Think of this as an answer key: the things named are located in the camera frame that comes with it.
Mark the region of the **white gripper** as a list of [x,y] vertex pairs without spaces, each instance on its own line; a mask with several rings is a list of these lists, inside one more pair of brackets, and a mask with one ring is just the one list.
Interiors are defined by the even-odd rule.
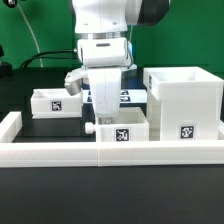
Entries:
[[78,56],[87,71],[95,115],[101,125],[113,123],[119,113],[122,69],[131,65],[128,41],[80,39]]

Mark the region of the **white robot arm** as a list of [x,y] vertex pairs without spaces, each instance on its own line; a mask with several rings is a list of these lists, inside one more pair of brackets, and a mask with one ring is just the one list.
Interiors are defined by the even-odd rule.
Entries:
[[107,122],[120,107],[121,76],[133,65],[129,26],[153,26],[171,0],[72,0],[78,57],[89,80],[95,116]]

